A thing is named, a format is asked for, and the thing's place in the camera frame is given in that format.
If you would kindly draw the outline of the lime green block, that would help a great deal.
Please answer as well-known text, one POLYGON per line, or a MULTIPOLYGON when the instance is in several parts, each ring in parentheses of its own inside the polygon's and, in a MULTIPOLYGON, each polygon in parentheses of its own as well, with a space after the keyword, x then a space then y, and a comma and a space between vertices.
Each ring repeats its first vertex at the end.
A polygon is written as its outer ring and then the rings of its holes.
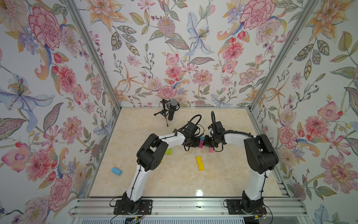
POLYGON ((165 152, 166 155, 171 155, 172 154, 172 149, 167 149, 166 152, 165 152))

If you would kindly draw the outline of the yellow block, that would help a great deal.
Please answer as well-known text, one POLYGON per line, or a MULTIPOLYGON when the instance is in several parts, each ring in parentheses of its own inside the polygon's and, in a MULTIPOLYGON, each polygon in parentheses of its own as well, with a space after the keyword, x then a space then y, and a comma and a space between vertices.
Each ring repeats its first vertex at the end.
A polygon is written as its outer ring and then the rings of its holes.
POLYGON ((199 171, 203 171, 205 168, 204 168, 202 158, 200 156, 197 156, 196 161, 197 161, 199 171))

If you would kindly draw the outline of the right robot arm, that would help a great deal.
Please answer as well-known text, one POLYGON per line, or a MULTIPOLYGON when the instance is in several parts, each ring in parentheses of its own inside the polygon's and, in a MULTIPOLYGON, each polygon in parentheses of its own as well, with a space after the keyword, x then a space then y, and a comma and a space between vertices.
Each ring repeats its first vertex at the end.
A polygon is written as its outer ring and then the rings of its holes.
POLYGON ((245 149, 247 163, 251 168, 249 182, 241 199, 228 199, 224 202, 230 215, 266 215, 263 192, 266 180, 279 163, 279 158, 264 134, 252 135, 241 131, 225 130, 220 121, 213 121, 208 127, 203 145, 235 145, 245 149))

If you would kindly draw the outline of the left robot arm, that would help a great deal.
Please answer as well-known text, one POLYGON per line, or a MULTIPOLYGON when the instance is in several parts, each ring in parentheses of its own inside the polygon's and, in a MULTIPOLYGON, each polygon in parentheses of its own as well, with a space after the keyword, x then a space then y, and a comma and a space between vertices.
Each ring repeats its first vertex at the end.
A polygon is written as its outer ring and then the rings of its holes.
POLYGON ((151 172, 161 164, 167 150, 176 146, 183 146, 185 150, 198 147, 201 136, 199 125, 192 122, 175 129, 169 135, 149 135, 137 152, 136 173, 130 187, 122 196, 122 202, 130 213, 138 210, 146 182, 151 172))

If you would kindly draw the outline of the black mesh microphone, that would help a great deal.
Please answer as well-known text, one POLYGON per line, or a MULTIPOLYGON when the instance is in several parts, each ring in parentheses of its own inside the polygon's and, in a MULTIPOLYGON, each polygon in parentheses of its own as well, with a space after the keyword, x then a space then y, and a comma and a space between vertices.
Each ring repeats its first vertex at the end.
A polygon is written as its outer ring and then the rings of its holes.
POLYGON ((169 101, 167 108, 169 110, 168 120, 171 121, 173 120, 174 113, 180 109, 180 104, 176 99, 172 99, 169 101))

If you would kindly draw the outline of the black microphone tripod stand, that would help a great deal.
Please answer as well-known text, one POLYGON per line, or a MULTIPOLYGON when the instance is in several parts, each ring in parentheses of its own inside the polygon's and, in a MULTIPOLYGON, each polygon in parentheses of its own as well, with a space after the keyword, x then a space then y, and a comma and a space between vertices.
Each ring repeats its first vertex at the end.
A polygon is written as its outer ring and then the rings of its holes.
POLYGON ((160 112, 155 113, 154 116, 161 114, 162 116, 165 117, 167 126, 169 126, 168 121, 172 120, 172 115, 173 115, 172 110, 170 109, 170 101, 162 99, 161 104, 163 106, 163 109, 160 112))

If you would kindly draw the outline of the light blue block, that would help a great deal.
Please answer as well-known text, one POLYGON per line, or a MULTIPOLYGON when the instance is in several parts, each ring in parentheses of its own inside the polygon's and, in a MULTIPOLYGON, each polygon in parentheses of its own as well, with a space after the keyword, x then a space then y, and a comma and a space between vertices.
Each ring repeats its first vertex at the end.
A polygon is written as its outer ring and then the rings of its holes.
POLYGON ((116 168, 116 167, 113 167, 112 168, 112 173, 116 174, 116 175, 121 175, 123 172, 122 170, 116 168))

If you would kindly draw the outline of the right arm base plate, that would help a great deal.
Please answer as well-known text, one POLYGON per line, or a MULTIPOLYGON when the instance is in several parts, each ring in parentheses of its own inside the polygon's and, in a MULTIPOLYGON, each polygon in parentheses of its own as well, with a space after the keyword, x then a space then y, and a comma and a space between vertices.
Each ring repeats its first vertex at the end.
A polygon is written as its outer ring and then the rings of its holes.
POLYGON ((223 202, 227 208, 229 215, 266 215, 266 207, 263 200, 259 199, 251 201, 245 198, 242 199, 225 199, 223 202))

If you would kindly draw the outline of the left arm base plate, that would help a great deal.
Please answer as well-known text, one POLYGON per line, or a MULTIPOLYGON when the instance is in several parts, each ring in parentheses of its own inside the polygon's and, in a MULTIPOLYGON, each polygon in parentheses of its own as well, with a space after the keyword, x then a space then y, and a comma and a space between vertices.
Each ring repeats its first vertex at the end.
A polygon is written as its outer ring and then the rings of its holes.
POLYGON ((151 215, 153 209, 152 200, 139 200, 137 202, 125 202, 117 200, 114 215, 151 215))

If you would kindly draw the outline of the aluminium front rail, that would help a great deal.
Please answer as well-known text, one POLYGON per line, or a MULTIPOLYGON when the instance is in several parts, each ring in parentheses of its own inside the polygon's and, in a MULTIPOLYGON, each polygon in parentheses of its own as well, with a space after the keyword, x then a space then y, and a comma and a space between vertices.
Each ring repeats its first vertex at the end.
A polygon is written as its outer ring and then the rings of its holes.
MULTIPOLYGON (((228 217, 228 209, 224 207, 224 198, 151 198, 152 214, 145 217, 228 217)), ((306 217, 304 204, 297 198, 269 197, 264 199, 268 212, 274 217, 306 217)), ((109 198, 78 199, 75 207, 70 209, 71 217, 114 217, 115 201, 109 198)))

